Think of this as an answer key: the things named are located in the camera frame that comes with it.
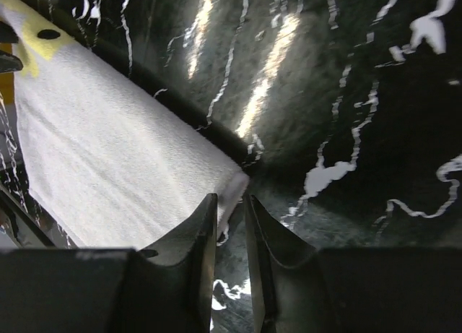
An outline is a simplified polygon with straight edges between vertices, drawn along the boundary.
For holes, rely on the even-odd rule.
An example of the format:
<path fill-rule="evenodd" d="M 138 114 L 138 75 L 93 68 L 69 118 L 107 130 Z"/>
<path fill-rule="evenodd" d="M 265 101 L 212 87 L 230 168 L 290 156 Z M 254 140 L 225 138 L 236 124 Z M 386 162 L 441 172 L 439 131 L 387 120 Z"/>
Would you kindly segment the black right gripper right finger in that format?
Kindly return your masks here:
<path fill-rule="evenodd" d="M 256 332 L 461 330 L 459 249 L 318 249 L 244 204 Z"/>

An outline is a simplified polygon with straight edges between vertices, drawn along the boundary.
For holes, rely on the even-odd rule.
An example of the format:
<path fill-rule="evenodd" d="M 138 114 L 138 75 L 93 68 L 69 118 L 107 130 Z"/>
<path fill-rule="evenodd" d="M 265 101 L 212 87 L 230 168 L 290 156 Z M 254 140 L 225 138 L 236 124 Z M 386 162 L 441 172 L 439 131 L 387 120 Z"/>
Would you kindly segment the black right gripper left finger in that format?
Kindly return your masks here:
<path fill-rule="evenodd" d="M 1 251 L 3 332 L 207 332 L 217 195 L 142 250 Z"/>

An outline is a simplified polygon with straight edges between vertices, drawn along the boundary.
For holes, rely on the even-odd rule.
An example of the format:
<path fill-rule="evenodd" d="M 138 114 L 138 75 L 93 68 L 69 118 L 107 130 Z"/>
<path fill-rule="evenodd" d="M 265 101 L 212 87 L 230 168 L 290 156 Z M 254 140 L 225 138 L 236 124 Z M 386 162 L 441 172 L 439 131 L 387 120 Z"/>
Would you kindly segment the grey towel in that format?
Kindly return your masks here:
<path fill-rule="evenodd" d="M 223 230 L 248 176 L 218 147 L 20 0 L 17 132 L 29 192 L 80 247 L 144 248 L 209 193 Z"/>

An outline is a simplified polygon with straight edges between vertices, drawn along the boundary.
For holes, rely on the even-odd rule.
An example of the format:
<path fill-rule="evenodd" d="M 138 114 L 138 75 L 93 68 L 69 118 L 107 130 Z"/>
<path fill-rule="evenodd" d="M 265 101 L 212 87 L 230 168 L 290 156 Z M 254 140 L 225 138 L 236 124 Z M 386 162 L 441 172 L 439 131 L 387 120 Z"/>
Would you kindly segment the yellow plastic tray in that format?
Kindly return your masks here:
<path fill-rule="evenodd" d="M 0 75 L 0 89 L 5 104 L 14 103 L 14 73 L 8 72 Z"/>

